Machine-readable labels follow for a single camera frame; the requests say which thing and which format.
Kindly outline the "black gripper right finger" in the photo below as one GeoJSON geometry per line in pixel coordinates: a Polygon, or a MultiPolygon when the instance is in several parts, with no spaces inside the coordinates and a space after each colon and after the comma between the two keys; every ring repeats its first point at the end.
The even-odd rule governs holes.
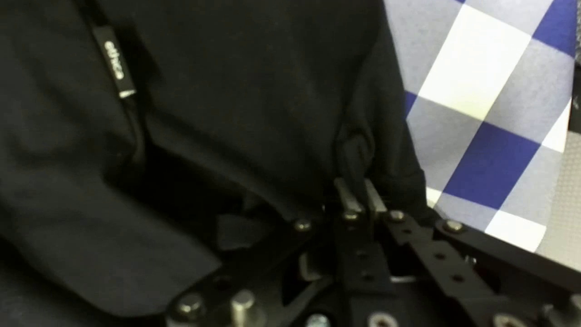
{"type": "Polygon", "coordinates": [[[412,260],[416,280],[443,300],[443,327],[581,327],[581,275],[458,220],[421,226],[389,209],[365,182],[367,209],[380,217],[400,264],[412,260]]]}

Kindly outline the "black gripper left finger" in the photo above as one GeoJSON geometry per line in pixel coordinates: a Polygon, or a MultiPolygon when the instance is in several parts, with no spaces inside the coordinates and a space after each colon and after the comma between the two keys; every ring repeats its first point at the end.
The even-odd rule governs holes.
{"type": "Polygon", "coordinates": [[[296,219],[180,293],[165,327],[293,327],[334,284],[336,226],[365,213],[343,179],[334,180],[332,204],[336,219],[296,219]]]}

